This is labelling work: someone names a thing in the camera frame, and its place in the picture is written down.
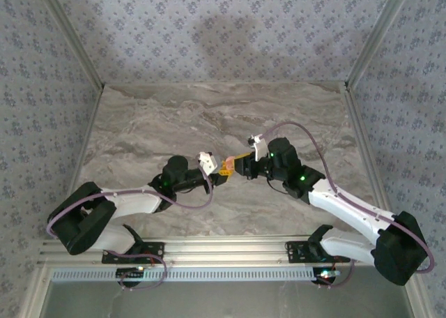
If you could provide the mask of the black controller board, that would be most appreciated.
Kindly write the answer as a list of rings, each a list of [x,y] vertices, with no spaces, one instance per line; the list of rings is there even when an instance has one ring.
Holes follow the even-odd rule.
[[[328,267],[314,267],[313,268],[315,279],[312,282],[315,285],[331,287],[336,278],[341,275],[341,272],[336,268]]]
[[[118,268],[115,278],[123,289],[132,289],[139,285],[144,276],[143,267]]]

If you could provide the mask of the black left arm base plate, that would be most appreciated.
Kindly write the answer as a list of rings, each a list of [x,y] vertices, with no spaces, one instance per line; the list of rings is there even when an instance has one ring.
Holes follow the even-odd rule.
[[[102,263],[103,264],[161,264],[158,259],[153,257],[147,257],[147,254],[157,256],[159,258],[164,257],[164,243],[163,242],[138,242],[135,243],[126,255],[144,255],[143,257],[119,257],[111,255],[109,252],[103,252]]]

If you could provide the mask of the aluminium base rail beam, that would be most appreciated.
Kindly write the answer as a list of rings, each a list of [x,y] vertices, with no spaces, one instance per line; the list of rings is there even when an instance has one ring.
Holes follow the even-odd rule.
[[[164,260],[172,267],[284,266],[288,264],[285,244],[304,241],[306,236],[189,236],[154,238],[164,243]],[[102,252],[88,250],[69,255],[55,240],[37,244],[38,265],[98,267]]]

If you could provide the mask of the aluminium table side rail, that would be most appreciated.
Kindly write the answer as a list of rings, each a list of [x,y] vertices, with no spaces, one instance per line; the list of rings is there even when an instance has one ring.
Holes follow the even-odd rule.
[[[76,189],[76,184],[77,184],[77,181],[79,179],[79,175],[80,175],[81,169],[83,167],[87,146],[89,144],[91,131],[93,129],[93,124],[95,122],[95,118],[96,118],[96,115],[97,115],[97,112],[98,112],[98,108],[99,108],[99,105],[100,105],[100,100],[101,100],[104,88],[105,88],[105,86],[102,85],[102,87],[100,88],[100,90],[98,92],[98,95],[97,95],[97,97],[95,99],[95,102],[94,102],[94,105],[93,105],[93,110],[92,110],[91,115],[90,115],[89,120],[88,120],[88,124],[87,124],[87,127],[86,127],[86,132],[84,134],[82,146],[81,146],[81,149],[80,149],[80,152],[79,152],[79,156],[78,156],[78,159],[77,159],[77,162],[76,162],[76,165],[75,165],[75,171],[74,171],[74,174],[73,174],[72,179],[70,181],[70,184],[68,186],[68,191],[66,193],[66,198],[68,198]]]
[[[344,95],[345,108],[351,120],[357,147],[359,148],[361,159],[371,185],[374,201],[381,209],[392,211],[390,201],[384,189],[383,181],[380,177],[380,172],[376,164],[374,152],[368,138],[367,129],[362,120],[355,96],[348,90],[348,87],[344,82],[340,83],[339,88]]]

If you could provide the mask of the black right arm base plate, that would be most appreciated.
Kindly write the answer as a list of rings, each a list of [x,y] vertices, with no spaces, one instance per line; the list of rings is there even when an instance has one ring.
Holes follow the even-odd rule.
[[[309,241],[287,241],[284,244],[290,264],[297,263],[347,263],[347,257],[329,255],[319,243]]]

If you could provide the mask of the aluminium corner frame post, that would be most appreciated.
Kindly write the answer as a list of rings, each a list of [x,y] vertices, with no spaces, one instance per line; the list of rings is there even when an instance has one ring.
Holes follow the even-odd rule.
[[[78,36],[74,26],[71,24],[69,17],[66,15],[64,8],[59,0],[43,0],[50,15],[53,17],[57,26],[61,30],[65,41],[70,47],[72,53],[78,60],[82,70],[88,78],[91,85],[99,92],[103,90],[103,83],[97,73],[92,60],[89,58],[80,37]]]
[[[377,53],[380,44],[384,40],[386,33],[392,26],[405,1],[387,0],[384,4],[375,25],[372,27],[369,36],[364,42],[364,47],[359,57],[355,60],[346,78],[345,84],[348,91],[352,91],[360,81],[360,78],[371,63],[375,53]]]

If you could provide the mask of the aluminium lower frame rail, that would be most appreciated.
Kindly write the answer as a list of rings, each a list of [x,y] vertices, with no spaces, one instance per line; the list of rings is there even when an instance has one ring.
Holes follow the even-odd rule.
[[[50,267],[38,266],[33,271],[20,306],[18,318],[40,317],[51,278],[52,269]]]
[[[414,318],[429,318],[429,311],[418,284],[410,280],[406,284],[405,290]]]

